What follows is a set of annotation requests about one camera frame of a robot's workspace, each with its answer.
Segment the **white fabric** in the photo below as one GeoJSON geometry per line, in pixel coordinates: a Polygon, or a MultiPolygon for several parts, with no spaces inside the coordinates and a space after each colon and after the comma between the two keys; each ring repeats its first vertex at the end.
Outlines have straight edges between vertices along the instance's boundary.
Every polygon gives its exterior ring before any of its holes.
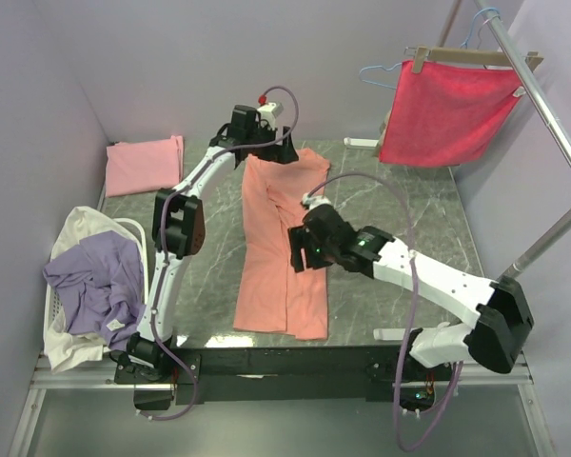
{"type": "MultiPolygon", "coordinates": [[[[57,241],[53,245],[50,259],[52,260],[76,246],[83,238],[110,230],[135,241],[140,247],[139,240],[118,222],[96,209],[76,207],[66,218],[57,241]]],[[[58,373],[74,368],[86,361],[102,359],[106,342],[101,336],[94,333],[72,336],[65,332],[65,328],[66,315],[60,308],[57,316],[45,332],[45,354],[49,357],[51,372],[58,373]]]]}

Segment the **orange garment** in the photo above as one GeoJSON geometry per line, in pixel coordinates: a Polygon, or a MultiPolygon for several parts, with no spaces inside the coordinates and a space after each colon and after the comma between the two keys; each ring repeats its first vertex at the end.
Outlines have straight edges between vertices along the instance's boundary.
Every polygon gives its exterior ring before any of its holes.
{"type": "Polygon", "coordinates": [[[303,194],[325,180],[330,163],[311,149],[287,165],[248,157],[242,188],[246,263],[234,327],[327,338],[325,268],[295,273],[287,229],[302,224],[303,194]]]}

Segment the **peach cloth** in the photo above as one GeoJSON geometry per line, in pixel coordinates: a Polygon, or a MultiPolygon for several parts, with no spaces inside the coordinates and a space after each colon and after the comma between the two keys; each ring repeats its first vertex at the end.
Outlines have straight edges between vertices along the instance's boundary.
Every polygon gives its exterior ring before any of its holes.
{"type": "Polygon", "coordinates": [[[327,338],[325,268],[295,273],[287,229],[302,224],[303,194],[326,178],[330,163],[311,149],[288,165],[248,157],[242,188],[246,263],[234,327],[327,338]]]}
{"type": "Polygon", "coordinates": [[[129,195],[172,188],[182,181],[184,139],[109,146],[106,165],[106,196],[129,195]]]}

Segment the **pile of laundry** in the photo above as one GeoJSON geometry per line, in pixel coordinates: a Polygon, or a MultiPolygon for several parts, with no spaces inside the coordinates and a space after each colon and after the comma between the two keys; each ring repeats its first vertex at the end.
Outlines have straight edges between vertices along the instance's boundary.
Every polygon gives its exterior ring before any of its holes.
{"type": "Polygon", "coordinates": [[[53,372],[125,349],[144,314],[144,264],[136,238],[88,207],[72,210],[43,274],[61,307],[45,331],[53,372]]]}

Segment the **wooden hanger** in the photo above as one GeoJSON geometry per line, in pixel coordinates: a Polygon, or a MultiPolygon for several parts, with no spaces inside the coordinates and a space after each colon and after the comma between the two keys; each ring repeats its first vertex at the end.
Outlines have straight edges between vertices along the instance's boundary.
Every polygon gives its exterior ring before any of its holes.
{"type": "MultiPolygon", "coordinates": [[[[512,67],[507,56],[496,50],[461,50],[458,48],[428,48],[418,46],[415,50],[413,73],[420,73],[425,61],[448,62],[451,64],[491,65],[494,67],[512,67]]],[[[526,64],[531,71],[543,61],[536,51],[526,54],[526,64]]]]}

